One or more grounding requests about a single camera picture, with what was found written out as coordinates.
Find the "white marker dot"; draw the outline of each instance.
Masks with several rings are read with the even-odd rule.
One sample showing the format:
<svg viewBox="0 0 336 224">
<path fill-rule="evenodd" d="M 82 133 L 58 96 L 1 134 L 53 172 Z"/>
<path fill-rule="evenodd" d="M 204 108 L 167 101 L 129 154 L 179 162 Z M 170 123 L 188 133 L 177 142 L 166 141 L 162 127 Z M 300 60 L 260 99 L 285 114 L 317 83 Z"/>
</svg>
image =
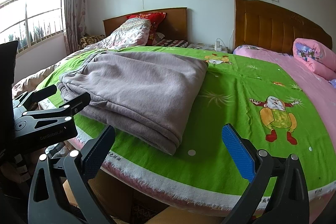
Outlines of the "white marker dot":
<svg viewBox="0 0 336 224">
<path fill-rule="evenodd" d="M 195 156 L 196 155 L 196 151 L 195 150 L 189 150 L 188 151 L 188 155 L 189 156 Z"/>
</svg>

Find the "patterned pillow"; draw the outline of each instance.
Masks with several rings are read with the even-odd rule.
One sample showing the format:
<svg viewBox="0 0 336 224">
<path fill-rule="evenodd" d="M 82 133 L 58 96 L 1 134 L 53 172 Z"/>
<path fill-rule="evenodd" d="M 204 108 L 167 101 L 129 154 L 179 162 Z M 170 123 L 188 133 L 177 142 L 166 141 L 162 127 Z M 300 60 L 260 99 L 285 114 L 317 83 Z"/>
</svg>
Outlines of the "patterned pillow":
<svg viewBox="0 0 336 224">
<path fill-rule="evenodd" d="M 154 39 L 157 43 L 160 42 L 164 38 L 165 38 L 165 35 L 163 33 L 160 33 L 160 32 L 157 32 L 155 34 L 155 37 L 154 37 Z"/>
<path fill-rule="evenodd" d="M 162 39 L 160 42 L 155 42 L 153 44 L 155 47 L 179 47 L 186 48 L 188 46 L 188 41 L 186 40 L 167 40 Z"/>
<path fill-rule="evenodd" d="M 144 18 L 131 18 L 123 23 L 111 35 L 96 43 L 97 46 L 112 50 L 132 46 L 145 46 L 148 40 L 151 22 Z"/>
<path fill-rule="evenodd" d="M 95 44 L 101 40 L 103 40 L 106 36 L 105 35 L 92 35 L 92 36 L 87 36 L 83 37 L 79 43 L 78 43 L 78 49 L 82 50 L 88 45 Z"/>
<path fill-rule="evenodd" d="M 153 14 L 144 14 L 144 15 L 141 15 L 141 14 L 130 15 L 130 16 L 127 16 L 127 19 L 146 18 L 151 21 L 151 29 L 150 29 L 148 41 L 146 44 L 147 46 L 151 46 L 153 45 L 153 40 L 155 38 L 156 29 L 158 28 L 158 25 L 165 19 L 165 17 L 166 17 L 166 13 L 153 13 Z"/>
</svg>

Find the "bed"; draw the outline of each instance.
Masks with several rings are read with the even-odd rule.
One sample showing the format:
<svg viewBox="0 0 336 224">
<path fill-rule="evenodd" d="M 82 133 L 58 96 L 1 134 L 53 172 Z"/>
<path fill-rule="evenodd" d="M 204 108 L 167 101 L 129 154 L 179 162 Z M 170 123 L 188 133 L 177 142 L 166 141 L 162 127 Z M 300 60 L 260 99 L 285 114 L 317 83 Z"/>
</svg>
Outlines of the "bed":
<svg viewBox="0 0 336 224">
<path fill-rule="evenodd" d="M 317 40 L 332 49 L 331 36 L 307 18 L 264 1 L 235 0 L 234 54 L 272 62 L 283 68 L 314 104 L 336 148 L 333 134 L 336 130 L 336 90 L 292 57 L 293 42 L 298 37 Z M 312 198 L 310 204 L 320 204 L 315 211 L 311 210 L 311 220 L 318 216 L 332 194 L 333 191 Z"/>
</svg>

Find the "window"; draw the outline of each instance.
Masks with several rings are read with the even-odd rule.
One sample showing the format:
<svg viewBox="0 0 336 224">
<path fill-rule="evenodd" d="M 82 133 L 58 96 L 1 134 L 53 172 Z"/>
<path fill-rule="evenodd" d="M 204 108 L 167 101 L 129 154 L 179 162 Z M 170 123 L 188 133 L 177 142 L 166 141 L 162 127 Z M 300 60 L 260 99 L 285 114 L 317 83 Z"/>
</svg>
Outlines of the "window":
<svg viewBox="0 0 336 224">
<path fill-rule="evenodd" d="M 63 32 L 63 0 L 0 0 L 0 44 L 19 40 L 18 52 Z"/>
</svg>

